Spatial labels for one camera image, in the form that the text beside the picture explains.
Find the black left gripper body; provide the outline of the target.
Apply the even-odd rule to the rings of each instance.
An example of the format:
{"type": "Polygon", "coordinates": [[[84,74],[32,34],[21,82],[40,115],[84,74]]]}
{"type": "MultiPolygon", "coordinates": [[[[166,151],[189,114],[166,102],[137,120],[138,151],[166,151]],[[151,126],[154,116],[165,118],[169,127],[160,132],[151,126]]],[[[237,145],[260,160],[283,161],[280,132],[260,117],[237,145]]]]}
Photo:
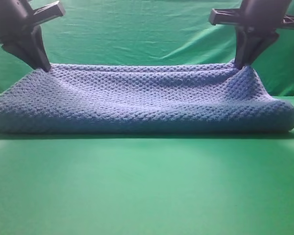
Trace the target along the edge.
{"type": "Polygon", "coordinates": [[[36,9],[28,0],[0,0],[0,44],[20,40],[35,27],[64,15],[59,0],[36,9]]]}

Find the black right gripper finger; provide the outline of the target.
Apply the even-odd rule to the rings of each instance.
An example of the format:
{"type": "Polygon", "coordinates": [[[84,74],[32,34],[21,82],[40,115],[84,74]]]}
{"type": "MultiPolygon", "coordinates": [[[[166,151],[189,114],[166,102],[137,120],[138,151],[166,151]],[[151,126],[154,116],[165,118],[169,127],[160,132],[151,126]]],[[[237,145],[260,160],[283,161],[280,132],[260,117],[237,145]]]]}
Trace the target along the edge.
{"type": "Polygon", "coordinates": [[[236,26],[235,33],[236,52],[234,65],[237,69],[242,69],[246,65],[251,65],[256,59],[255,52],[260,43],[260,38],[252,27],[236,26]]]}
{"type": "Polygon", "coordinates": [[[279,39],[277,32],[249,33],[245,46],[245,65],[251,65],[267,48],[279,39]]]}

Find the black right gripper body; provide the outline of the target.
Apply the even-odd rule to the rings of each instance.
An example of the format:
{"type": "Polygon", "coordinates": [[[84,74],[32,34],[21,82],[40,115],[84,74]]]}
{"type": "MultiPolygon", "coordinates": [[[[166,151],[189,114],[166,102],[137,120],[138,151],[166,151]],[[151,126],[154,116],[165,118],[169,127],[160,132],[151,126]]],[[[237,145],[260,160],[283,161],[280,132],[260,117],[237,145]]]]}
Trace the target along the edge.
{"type": "Polygon", "coordinates": [[[288,15],[290,0],[244,0],[239,8],[211,10],[212,25],[237,25],[256,30],[294,30],[294,16],[288,15]]]}

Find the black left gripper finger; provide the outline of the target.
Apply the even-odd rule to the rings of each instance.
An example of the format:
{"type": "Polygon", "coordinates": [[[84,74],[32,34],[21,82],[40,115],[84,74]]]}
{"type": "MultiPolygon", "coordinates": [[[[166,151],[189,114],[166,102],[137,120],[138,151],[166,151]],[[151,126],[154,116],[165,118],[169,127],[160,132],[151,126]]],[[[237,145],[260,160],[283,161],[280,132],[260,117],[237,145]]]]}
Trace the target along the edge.
{"type": "Polygon", "coordinates": [[[50,71],[50,62],[45,51],[41,27],[35,26],[31,32],[31,62],[33,69],[42,69],[45,72],[50,71]]]}
{"type": "Polygon", "coordinates": [[[32,68],[32,62],[31,62],[31,49],[32,49],[32,43],[31,38],[25,38],[22,40],[17,41],[10,41],[4,43],[1,48],[9,53],[17,57],[18,59],[25,62],[27,65],[29,65],[32,68]]]}

